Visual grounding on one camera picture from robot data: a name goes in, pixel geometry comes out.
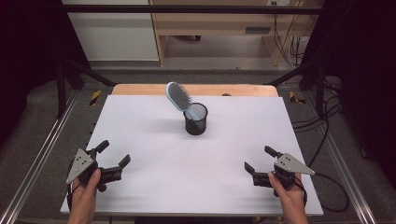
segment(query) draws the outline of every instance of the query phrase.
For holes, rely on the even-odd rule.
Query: brush handle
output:
[[[186,109],[186,113],[191,117],[192,120],[200,120],[200,118],[195,114],[195,112],[192,110],[191,107]],[[205,127],[205,124],[203,121],[199,121],[199,122],[195,122],[195,124],[197,125],[197,127],[199,129],[203,129]]]

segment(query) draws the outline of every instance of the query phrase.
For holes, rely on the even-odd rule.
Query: white table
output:
[[[208,108],[207,129],[199,136],[184,129],[184,118],[165,96],[110,95],[87,148],[103,140],[102,167],[113,167],[126,155],[132,161],[122,180],[97,194],[96,212],[111,216],[255,217],[282,214],[273,189],[254,187],[244,169],[274,170],[270,146],[304,161],[280,97],[198,96]],[[310,176],[305,211],[321,216]],[[61,211],[68,213],[64,203]]]

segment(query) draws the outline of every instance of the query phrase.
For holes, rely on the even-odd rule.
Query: aluminum rail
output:
[[[51,153],[53,146],[55,145],[56,140],[59,137],[59,134],[61,133],[64,127],[64,124],[69,118],[69,115],[74,107],[77,98],[78,98],[78,91],[72,91],[72,94],[70,95],[69,100],[67,102],[68,106],[64,112],[64,115],[59,119],[57,119],[54,125],[52,126],[52,129],[49,132],[46,141],[44,142],[37,156],[35,157],[35,161],[30,167],[28,173],[23,179],[14,197],[9,202],[6,210],[0,217],[1,224],[12,224],[16,221],[18,214],[20,213],[27,197],[29,196],[29,193],[32,190],[33,185],[35,184],[35,181],[40,175],[40,172],[43,169],[44,164],[49,154]]]
[[[182,5],[42,5],[50,12],[85,13],[217,13],[217,14],[298,14],[322,15],[341,12],[326,7],[246,7],[246,6],[182,6]]]
[[[305,99],[307,100],[312,112],[316,114],[315,110],[315,100],[314,95],[311,91],[303,91]],[[320,130],[322,134],[325,134],[326,125],[320,125]],[[329,154],[332,158],[332,162],[334,163],[334,167],[337,170],[337,173],[340,175],[340,178],[344,184],[346,192],[349,196],[350,201],[352,202],[356,214],[358,215],[361,223],[364,224],[375,224],[376,220],[373,215],[372,210],[370,209],[368,203],[364,199],[363,194],[361,193],[361,189],[359,188],[358,183],[356,182],[353,174],[349,170],[347,163],[345,162],[341,151],[338,149],[335,144],[334,139],[332,138],[331,133],[329,132],[327,135],[326,142],[329,146]]]

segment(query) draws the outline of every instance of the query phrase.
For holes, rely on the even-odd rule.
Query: pen holder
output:
[[[191,135],[200,135],[206,130],[207,108],[203,104],[192,103],[191,110],[199,120],[193,120],[188,113],[183,112],[184,120],[186,121],[186,131]]]

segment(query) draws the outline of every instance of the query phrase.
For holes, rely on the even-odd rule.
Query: wall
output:
[[[148,5],[147,0],[63,0],[64,4]],[[149,14],[69,13],[89,61],[158,61]]]

